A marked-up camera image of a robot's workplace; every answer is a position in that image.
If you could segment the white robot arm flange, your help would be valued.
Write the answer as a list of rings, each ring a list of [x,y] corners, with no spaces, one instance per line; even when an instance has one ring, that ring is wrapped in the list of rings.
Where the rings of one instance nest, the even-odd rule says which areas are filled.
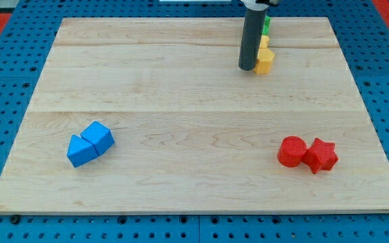
[[[263,11],[268,7],[276,7],[282,0],[241,0],[244,6],[253,11]]]

